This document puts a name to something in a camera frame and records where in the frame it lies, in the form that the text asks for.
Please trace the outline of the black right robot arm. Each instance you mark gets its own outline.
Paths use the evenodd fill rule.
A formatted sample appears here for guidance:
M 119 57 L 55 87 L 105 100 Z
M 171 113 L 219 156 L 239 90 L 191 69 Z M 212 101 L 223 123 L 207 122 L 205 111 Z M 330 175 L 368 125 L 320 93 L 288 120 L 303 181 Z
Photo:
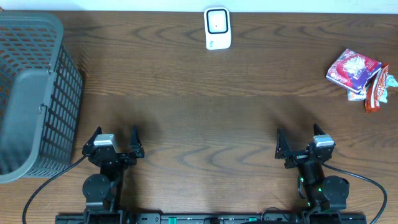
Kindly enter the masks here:
M 332 158 L 335 142 L 317 124 L 314 137 L 304 150 L 291 150 L 287 137 L 277 130 L 275 158 L 285 161 L 286 169 L 298 169 L 299 181 L 309 204 L 308 210 L 297 215 L 300 223 L 341 223 L 341 211 L 346 209 L 349 182 L 336 175 L 326 176 L 322 164 Z

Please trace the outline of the small orange box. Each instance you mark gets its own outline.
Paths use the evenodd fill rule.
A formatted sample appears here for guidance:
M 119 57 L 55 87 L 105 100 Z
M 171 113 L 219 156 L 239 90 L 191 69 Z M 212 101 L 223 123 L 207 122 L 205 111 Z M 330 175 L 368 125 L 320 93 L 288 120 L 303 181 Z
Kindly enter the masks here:
M 363 101 L 366 99 L 366 89 L 361 90 L 359 93 L 354 93 L 352 91 L 347 91 L 348 101 Z

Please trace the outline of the orange red chocolate bar wrapper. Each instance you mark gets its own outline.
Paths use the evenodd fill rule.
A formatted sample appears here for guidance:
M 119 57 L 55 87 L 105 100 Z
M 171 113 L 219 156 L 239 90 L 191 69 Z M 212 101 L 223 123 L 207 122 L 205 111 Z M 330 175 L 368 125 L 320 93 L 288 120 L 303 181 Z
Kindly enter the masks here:
M 368 87 L 366 92 L 366 100 L 365 100 L 365 113 L 377 112 L 380 110 L 381 103 L 386 103 L 387 100 L 387 74 L 389 71 L 389 64 L 385 63 L 382 65 L 382 68 L 374 76 L 371 84 Z

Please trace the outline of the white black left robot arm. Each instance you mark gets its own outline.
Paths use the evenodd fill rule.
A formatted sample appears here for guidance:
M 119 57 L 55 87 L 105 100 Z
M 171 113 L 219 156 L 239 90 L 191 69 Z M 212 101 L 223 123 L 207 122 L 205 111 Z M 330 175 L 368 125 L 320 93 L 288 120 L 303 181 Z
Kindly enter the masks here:
M 136 126 L 132 128 L 129 148 L 129 152 L 118 152 L 115 136 L 103 134 L 100 127 L 83 146 L 82 154 L 100 168 L 100 172 L 89 176 L 82 187 L 86 198 L 84 223 L 136 222 L 134 214 L 120 206 L 124 172 L 145 154 Z

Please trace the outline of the red purple snack bag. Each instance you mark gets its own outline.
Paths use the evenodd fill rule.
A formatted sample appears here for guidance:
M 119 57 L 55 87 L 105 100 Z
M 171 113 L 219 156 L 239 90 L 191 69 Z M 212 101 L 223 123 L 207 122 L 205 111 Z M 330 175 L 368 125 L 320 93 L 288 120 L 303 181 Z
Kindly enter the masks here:
M 326 79 L 359 94 L 381 67 L 381 62 L 346 49 L 328 69 Z

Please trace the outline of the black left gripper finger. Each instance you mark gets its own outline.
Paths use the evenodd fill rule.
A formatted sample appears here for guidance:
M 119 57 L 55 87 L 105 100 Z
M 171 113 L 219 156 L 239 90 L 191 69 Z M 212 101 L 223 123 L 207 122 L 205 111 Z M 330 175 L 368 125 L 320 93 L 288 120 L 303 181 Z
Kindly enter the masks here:
M 134 125 L 132 128 L 132 135 L 129 142 L 129 148 L 134 153 L 136 158 L 144 158 L 145 156 L 144 147 L 139 139 L 136 125 Z
M 86 144 L 83 146 L 83 152 L 92 152 L 94 149 L 94 141 L 97 137 L 97 135 L 102 134 L 102 129 L 100 126 L 96 128 L 96 131 L 94 134 L 89 138 L 89 140 L 86 142 Z

